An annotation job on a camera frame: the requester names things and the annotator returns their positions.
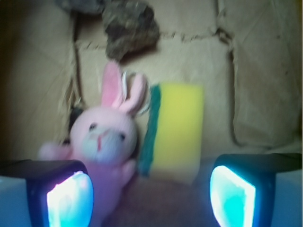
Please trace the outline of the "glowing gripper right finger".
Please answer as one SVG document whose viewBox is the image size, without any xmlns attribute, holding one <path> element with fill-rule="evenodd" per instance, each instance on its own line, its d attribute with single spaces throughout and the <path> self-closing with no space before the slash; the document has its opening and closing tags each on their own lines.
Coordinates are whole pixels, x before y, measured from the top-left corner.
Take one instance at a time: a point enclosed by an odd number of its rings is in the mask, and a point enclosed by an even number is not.
<svg viewBox="0 0 303 227">
<path fill-rule="evenodd" d="M 210 176 L 210 201 L 221 227 L 301 227 L 303 157 L 221 155 Z"/>
</svg>

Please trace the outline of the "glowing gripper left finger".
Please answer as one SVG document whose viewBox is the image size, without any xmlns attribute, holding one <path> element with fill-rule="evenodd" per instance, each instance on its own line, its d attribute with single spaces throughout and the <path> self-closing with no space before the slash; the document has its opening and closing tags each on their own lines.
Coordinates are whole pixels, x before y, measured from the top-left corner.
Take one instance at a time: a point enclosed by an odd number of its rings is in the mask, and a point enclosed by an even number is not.
<svg viewBox="0 0 303 227">
<path fill-rule="evenodd" d="M 6 160 L 0 163 L 2 227 L 87 227 L 92 180 L 78 160 Z"/>
</svg>

